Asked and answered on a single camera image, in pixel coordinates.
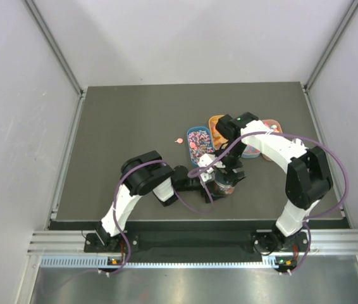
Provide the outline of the silver metal scoop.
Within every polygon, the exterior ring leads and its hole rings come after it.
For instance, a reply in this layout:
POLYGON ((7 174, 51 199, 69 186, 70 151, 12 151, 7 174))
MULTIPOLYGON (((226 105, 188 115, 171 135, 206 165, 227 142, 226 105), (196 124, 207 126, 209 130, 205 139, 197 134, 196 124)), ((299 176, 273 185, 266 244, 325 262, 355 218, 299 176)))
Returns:
POLYGON ((295 138, 293 142, 299 146, 304 146, 304 142, 299 138, 295 138))

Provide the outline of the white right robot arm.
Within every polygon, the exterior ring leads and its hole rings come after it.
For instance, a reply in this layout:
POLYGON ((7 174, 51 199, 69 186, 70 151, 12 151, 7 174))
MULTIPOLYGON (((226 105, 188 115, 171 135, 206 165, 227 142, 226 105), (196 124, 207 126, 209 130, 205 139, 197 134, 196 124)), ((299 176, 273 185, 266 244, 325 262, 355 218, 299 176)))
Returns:
POLYGON ((215 128, 231 149, 227 153, 223 149, 215 152, 224 165, 221 170, 226 182, 235 185, 241 179, 235 170, 242 166, 241 155, 249 146, 259 150, 286 173, 287 203, 272 228, 269 251, 289 249, 302 229, 303 221, 333 187, 325 151, 319 146, 307 148, 279 133, 270 133, 269 127, 249 112, 236 118, 224 115, 215 128))

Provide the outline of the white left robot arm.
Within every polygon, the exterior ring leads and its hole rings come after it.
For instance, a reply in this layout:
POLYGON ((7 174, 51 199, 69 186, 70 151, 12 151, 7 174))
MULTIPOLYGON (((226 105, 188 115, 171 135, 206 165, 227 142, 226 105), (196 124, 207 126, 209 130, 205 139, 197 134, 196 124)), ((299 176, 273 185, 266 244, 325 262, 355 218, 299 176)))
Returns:
POLYGON ((183 166, 171 168, 155 150, 126 161, 121 167, 112 206, 96 229, 99 245, 106 251, 117 249, 119 234, 129 215, 139 199, 148 193, 154 193, 163 206, 175 202, 177 192, 200 191, 206 194, 204 188, 214 181, 215 171, 225 167, 221 161, 211 165, 215 159, 214 154, 204 154, 197 165, 207 170, 194 178, 188 176, 188 170, 183 166))

